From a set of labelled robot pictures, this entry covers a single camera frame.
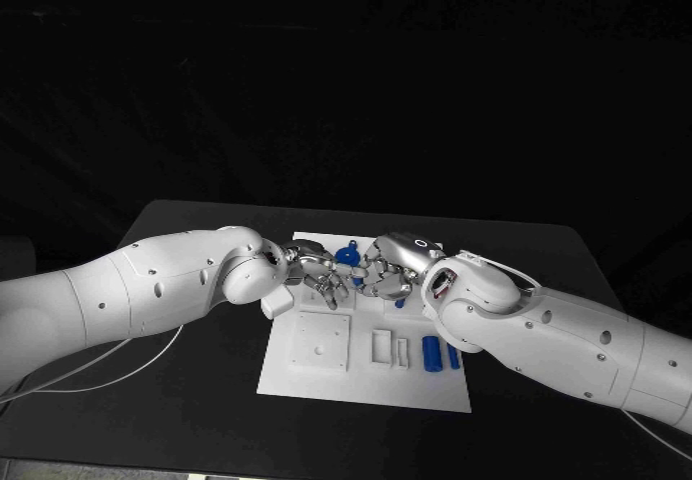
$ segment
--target rectangular slot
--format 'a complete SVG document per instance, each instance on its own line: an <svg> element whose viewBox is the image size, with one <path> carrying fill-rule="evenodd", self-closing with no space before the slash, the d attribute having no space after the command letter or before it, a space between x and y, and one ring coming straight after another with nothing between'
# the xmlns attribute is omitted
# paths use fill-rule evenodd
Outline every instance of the rectangular slot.
<svg viewBox="0 0 692 480"><path fill-rule="evenodd" d="M373 330L370 342L370 365L389 368L392 366L392 332Z"/></svg>
<svg viewBox="0 0 692 480"><path fill-rule="evenodd" d="M408 369L408 339L396 339L396 368Z"/></svg>

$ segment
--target blue object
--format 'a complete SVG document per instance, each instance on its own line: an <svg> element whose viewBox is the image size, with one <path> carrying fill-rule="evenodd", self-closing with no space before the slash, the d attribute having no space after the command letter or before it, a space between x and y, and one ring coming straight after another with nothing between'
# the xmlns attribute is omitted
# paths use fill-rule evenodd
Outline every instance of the blue object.
<svg viewBox="0 0 692 480"><path fill-rule="evenodd" d="M446 352L449 354L449 364L451 364L451 368L454 370L458 370L458 357L457 357L457 349L449 345L446 344Z"/></svg>
<svg viewBox="0 0 692 480"><path fill-rule="evenodd" d="M422 337L422 363L426 372L442 371L442 353L439 339L435 336Z"/></svg>
<svg viewBox="0 0 692 480"><path fill-rule="evenodd" d="M357 264L360 263L360 254L357 253L357 243L354 240L348 242L347 247L343 247L341 249L338 249L338 251L335 252L334 258L338 263L344 263L351 267L357 267ZM354 285L360 285L361 283L363 283L361 278L353 279Z"/></svg>

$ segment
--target black table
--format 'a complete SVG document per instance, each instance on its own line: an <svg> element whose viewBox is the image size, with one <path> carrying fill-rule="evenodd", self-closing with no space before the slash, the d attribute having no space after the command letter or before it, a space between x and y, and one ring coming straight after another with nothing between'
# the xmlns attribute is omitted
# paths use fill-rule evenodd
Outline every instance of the black table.
<svg viewBox="0 0 692 480"><path fill-rule="evenodd" d="M448 254L464 248L621 308L579 235L556 225L155 201L121 245L224 225L245 225L278 243L294 231L418 232L444 242ZM269 329L258 304L223 303L125 381L17 400L0 421L0 456L288 479L692 475L692 464L617 410L550 391L485 352L464 354L472 414L258 395ZM60 388L116 378L171 334L132 341ZM54 362L28 385L106 348Z"/></svg>

